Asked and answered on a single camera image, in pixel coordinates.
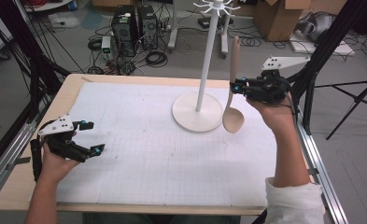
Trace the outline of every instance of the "tripod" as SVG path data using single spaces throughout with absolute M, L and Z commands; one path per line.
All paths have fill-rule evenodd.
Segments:
M 367 101 L 364 100 L 364 97 L 366 97 L 367 95 L 367 88 L 364 89 L 364 91 L 362 91 L 358 96 L 354 95 L 348 91 L 344 91 L 341 88 L 339 88 L 339 86 L 346 86 L 346 85 L 355 85 L 355 84 L 363 84 L 363 83 L 367 83 L 367 81 L 359 81 L 359 82 L 347 82 L 347 83 L 339 83 L 339 84 L 330 84 L 330 85 L 322 85 L 322 86 L 316 86 L 315 88 L 323 88 L 323 87 L 333 87 L 335 89 L 337 89 L 338 91 L 352 97 L 354 99 L 354 105 L 351 107 L 351 109 L 349 109 L 349 111 L 346 113 L 346 115 L 343 117 L 343 119 L 340 121 L 340 123 L 337 124 L 337 126 L 334 128 L 334 130 L 329 134 L 329 136 L 326 138 L 326 140 L 329 140 L 332 135 L 337 131 L 338 128 L 340 128 L 340 126 L 344 123 L 344 121 L 346 121 L 346 119 L 348 118 L 348 116 L 354 111 L 354 109 L 360 104 L 360 103 L 365 103 L 367 104 Z

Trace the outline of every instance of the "gray floor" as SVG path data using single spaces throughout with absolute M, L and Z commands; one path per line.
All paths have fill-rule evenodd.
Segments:
M 75 15 L 79 18 L 81 25 L 76 28 L 58 30 L 55 35 L 78 64 L 85 68 L 90 63 L 90 50 L 87 48 L 88 37 L 94 35 L 96 29 L 108 25 L 111 13 L 93 10 L 86 6 L 75 11 Z M 201 28 L 196 23 L 196 18 L 198 16 L 188 17 L 181 21 L 180 25 Z M 250 25 L 250 18 L 235 18 L 233 27 Z M 166 66 L 162 68 L 144 66 L 141 67 L 142 71 L 136 70 L 133 75 L 199 78 L 205 55 L 206 35 L 207 33 L 192 30 L 179 31 L 176 49 L 172 54 L 167 53 L 168 64 Z M 61 47 L 52 38 L 49 40 L 57 63 L 68 70 L 77 71 L 78 68 Z M 222 59 L 219 48 L 219 37 L 217 37 L 209 68 L 208 78 L 210 79 L 228 79 L 230 55 L 227 56 L 227 59 Z M 360 44 L 351 45 L 351 48 L 360 49 Z M 270 55 L 301 56 L 293 53 L 288 44 L 284 49 L 278 49 L 273 43 L 262 40 L 260 47 L 241 48 L 238 76 L 255 77 L 259 75 L 261 65 Z M 96 64 L 104 66 L 105 62 L 98 60 Z M 301 68 L 300 65 L 287 68 L 282 70 L 281 74 L 288 77 Z M 317 85 L 364 80 L 367 80 L 367 54 L 358 50 L 355 56 L 349 57 L 347 61 L 339 56 L 331 57 L 318 75 Z M 346 86 L 344 89 L 353 94 L 359 94 L 366 87 L 366 84 L 359 84 Z M 0 60 L 0 138 L 28 100 L 29 96 L 15 61 Z M 348 222 L 362 224 L 367 223 L 367 105 L 360 104 L 332 139 L 329 141 L 325 139 L 352 103 L 352 98 L 335 89 L 316 89 L 311 131 L 337 196 L 346 212 Z M 0 223 L 22 223 L 23 217 L 23 212 L 0 211 Z M 243 222 L 250 223 L 250 220 L 251 217 L 245 217 Z M 80 221 L 80 214 L 61 213 L 60 223 L 80 223 Z

